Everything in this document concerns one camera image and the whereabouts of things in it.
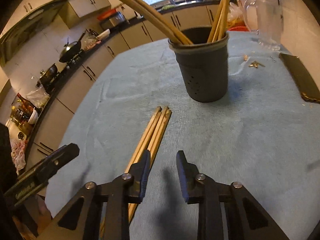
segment blue tablecloth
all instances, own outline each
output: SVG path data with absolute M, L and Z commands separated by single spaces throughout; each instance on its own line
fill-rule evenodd
M 301 99 L 278 53 L 252 34 L 231 32 L 228 52 L 228 93 L 214 103 L 188 96 L 167 40 L 118 55 L 62 140 L 80 154 L 49 181 L 52 215 L 85 182 L 122 174 L 155 107 L 168 105 L 172 117 L 130 226 L 133 240 L 196 239 L 198 208 L 183 201 L 178 150 L 215 181 L 242 182 L 291 240 L 306 239 L 320 219 L 320 106 Z M 249 68 L 254 60 L 266 67 Z

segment screw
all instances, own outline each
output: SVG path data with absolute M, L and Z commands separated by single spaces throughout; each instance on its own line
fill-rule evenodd
M 236 182 L 233 183 L 233 186 L 234 186 L 235 188 L 241 188 L 241 187 L 242 187 L 242 183 L 239 182 L 239 181 L 236 181 Z
M 96 186 L 96 184 L 95 184 L 93 181 L 87 182 L 87 183 L 85 184 L 85 187 L 86 187 L 87 189 L 94 188 L 95 186 Z
M 124 173 L 121 175 L 122 179 L 127 180 L 127 179 L 131 179 L 132 175 L 130 173 Z
M 202 174 L 202 173 L 199 173 L 199 174 L 196 175 L 196 179 L 197 180 L 204 180 L 205 179 L 205 175 Z

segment black cabinet handle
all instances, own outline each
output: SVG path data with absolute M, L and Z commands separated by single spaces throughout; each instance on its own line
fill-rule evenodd
M 41 152 L 41 153 L 44 154 L 44 155 L 49 156 L 49 154 L 46 154 L 46 153 L 44 153 L 43 151 L 40 151 L 39 149 L 37 149 L 37 151 L 38 151 L 38 152 Z
M 143 27 L 143 26 L 141 26 L 141 28 L 142 28 L 142 30 L 143 30 L 143 32 L 144 32 L 144 34 L 145 34 L 146 36 L 148 36 L 148 34 L 146 33 L 146 31 L 144 30 L 144 27 Z
M 109 49 L 111 50 L 112 55 L 114 55 L 114 53 L 113 53 L 112 49 L 111 49 L 109 46 L 107 46 L 107 48 L 109 48 Z
M 212 11 L 211 11 L 211 9 L 209 9 L 209 12 L 210 12 L 211 19 L 212 19 L 212 23 L 213 23 L 214 19 L 213 19 L 213 16 L 212 16 Z
M 88 75 L 88 77 L 90 78 L 90 80 L 92 81 L 92 77 L 88 74 L 88 72 L 85 70 L 83 72 L 86 73 Z
M 178 16 L 176 16 L 176 19 L 177 19 L 177 22 L 178 22 L 179 26 L 181 27 L 181 24 L 179 22 Z
M 96 76 L 95 73 L 92 71 L 92 69 L 89 68 L 89 66 L 87 66 L 87 69 L 89 69 L 89 70 L 92 72 L 92 74 L 93 74 L 94 77 Z
M 176 24 L 174 23 L 174 19 L 172 18 L 172 16 L 171 16 L 171 20 L 173 22 L 173 25 L 176 27 Z
M 44 146 L 44 147 L 46 147 L 46 148 L 48 148 L 50 151 L 53 151 L 53 149 L 51 149 L 51 148 L 49 148 L 47 145 L 45 145 L 44 143 L 40 143 L 42 146 Z

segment pitcher handle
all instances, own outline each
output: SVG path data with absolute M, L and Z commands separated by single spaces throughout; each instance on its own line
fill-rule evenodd
M 248 23 L 248 15 L 247 15 L 247 10 L 250 6 L 253 6 L 253 7 L 257 7 L 256 5 L 256 0 L 254 0 L 253 2 L 250 2 L 250 4 L 248 4 L 248 0 L 246 0 L 243 4 L 243 19 L 244 19 L 244 23 L 245 25 L 247 26 L 247 28 L 249 29 L 250 32 L 256 32 L 257 30 L 253 30 L 250 26 L 249 26 L 249 23 Z

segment bundle of chopsticks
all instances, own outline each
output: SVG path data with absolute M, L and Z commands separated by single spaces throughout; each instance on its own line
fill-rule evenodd
M 156 108 L 124 173 L 128 173 L 131 165 L 140 160 L 145 149 L 150 151 L 150 168 L 152 167 L 170 117 L 171 110 L 167 106 L 163 109 L 161 109 L 160 106 Z M 131 222 L 136 208 L 137 204 L 129 203 L 129 222 Z M 104 224 L 105 219 L 103 219 L 100 224 L 100 238 L 102 238 L 104 234 Z
M 207 43 L 219 41 L 224 37 L 227 29 L 227 20 L 230 0 L 221 0 L 214 18 Z
M 143 0 L 120 0 L 133 10 L 145 17 L 162 33 L 164 33 L 173 43 L 191 45 L 193 44 L 178 28 L 171 25 L 156 9 L 148 5 Z

